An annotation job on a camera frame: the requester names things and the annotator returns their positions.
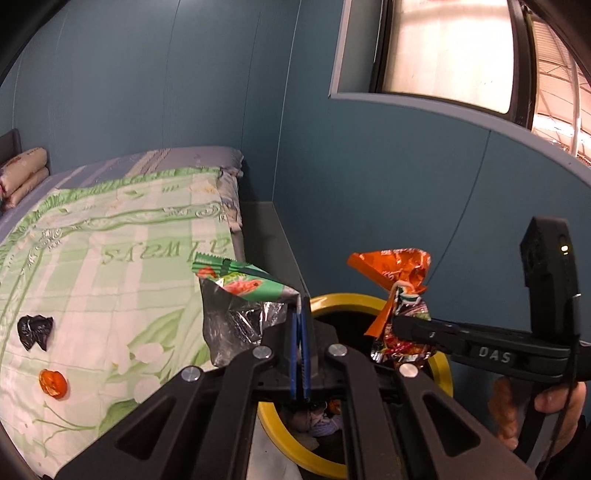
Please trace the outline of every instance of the finger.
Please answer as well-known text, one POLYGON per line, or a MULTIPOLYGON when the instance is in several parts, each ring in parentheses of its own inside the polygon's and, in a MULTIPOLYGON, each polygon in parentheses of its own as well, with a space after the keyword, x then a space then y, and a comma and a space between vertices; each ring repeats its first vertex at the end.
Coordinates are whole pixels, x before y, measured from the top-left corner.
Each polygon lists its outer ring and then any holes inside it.
POLYGON ((513 401, 511 382, 507 377, 501 377, 495 381, 493 385, 493 397, 502 403, 511 403, 513 401))
POLYGON ((586 386, 579 383, 573 391, 573 397, 564 416, 564 423, 560 429, 559 439, 571 439, 579 425, 579 418, 585 401, 586 386))
MULTIPOLYGON (((582 410, 585 392, 585 384, 579 382, 573 391, 569 410, 582 410)), ((556 413, 564 408, 568 394, 569 388, 566 385, 549 388, 535 398, 535 409, 541 413, 556 413)))
POLYGON ((497 398, 488 402, 488 410, 499 425, 517 421, 517 407, 512 403, 503 403, 497 398))
POLYGON ((556 439, 554 450, 552 451, 553 456, 563 450, 573 440, 577 431, 577 424, 578 421, 570 421, 569 425, 563 425, 558 434, 558 438, 556 439))
POLYGON ((505 445, 509 450, 515 450, 517 448, 517 441, 516 437, 505 437, 503 435, 497 435, 497 438, 501 441, 503 445, 505 445))
POLYGON ((499 426, 499 430, 497 433, 499 435, 503 435, 503 437, 505 438, 517 437, 519 433, 519 425, 516 421, 505 423, 504 425, 499 426))

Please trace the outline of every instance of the yellow bin rim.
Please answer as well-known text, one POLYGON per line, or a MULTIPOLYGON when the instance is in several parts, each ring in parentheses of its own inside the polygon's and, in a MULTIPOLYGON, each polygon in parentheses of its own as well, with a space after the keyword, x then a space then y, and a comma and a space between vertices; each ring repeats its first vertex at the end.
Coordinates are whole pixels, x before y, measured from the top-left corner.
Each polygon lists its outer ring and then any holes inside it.
MULTIPOLYGON (((310 300, 310 306, 314 314, 349 311, 377 316, 384 308, 385 303, 385 300, 358 293, 331 293, 310 300)), ((428 362, 433 373, 434 382, 449 396, 453 396, 452 372, 447 357, 443 353, 437 352, 428 362)), ((291 433, 283 425, 273 403, 259 402, 258 414, 269 438, 283 455, 291 461, 316 475, 339 480, 347 478, 346 465, 331 462, 316 455, 292 437, 291 433)))

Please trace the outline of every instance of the black candy wrapper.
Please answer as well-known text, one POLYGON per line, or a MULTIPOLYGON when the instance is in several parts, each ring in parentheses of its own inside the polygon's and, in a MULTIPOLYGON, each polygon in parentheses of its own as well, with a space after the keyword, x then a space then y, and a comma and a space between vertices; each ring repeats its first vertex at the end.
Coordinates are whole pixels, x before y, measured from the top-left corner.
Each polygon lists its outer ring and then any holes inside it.
POLYGON ((53 317, 44 317, 35 315, 31 317, 26 315, 17 323, 18 337, 24 348, 29 351, 35 345, 39 344, 41 350, 47 352, 47 340, 53 330, 53 317))

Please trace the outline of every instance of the crumpled wrapper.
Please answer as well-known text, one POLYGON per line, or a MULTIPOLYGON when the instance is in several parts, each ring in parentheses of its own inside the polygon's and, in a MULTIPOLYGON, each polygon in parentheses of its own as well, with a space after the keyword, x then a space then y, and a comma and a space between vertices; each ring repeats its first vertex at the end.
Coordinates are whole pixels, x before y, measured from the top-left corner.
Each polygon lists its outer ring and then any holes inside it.
POLYGON ((421 367, 434 349, 398 339, 392 332, 392 322, 397 315, 431 320, 427 305, 420 296, 427 289, 422 283, 431 265, 431 256, 417 248, 403 248, 352 254, 347 263, 389 291, 382 312, 365 332, 375 339, 372 359, 394 367, 407 362, 421 367))
POLYGON ((203 296, 203 337, 212 364, 227 366, 239 353, 261 344, 266 328, 283 323, 287 304, 250 301, 224 290, 208 278, 199 278, 203 296))

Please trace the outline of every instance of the bed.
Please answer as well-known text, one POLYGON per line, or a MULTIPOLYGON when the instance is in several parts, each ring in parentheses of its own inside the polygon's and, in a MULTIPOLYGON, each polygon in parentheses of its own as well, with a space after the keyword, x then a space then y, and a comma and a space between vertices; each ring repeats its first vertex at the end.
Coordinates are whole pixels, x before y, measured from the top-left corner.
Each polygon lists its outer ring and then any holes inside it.
MULTIPOLYGON (((213 368, 193 321, 199 288, 179 272, 195 251, 244 260, 241 162, 225 147, 114 158, 51 175, 0 219, 0 420, 37 475, 53 477, 182 366, 213 368), (47 352, 19 345, 23 314, 54 317, 47 352), (41 392, 43 368, 66 374, 66 401, 41 392)), ((300 478, 258 422, 249 478, 300 478)))

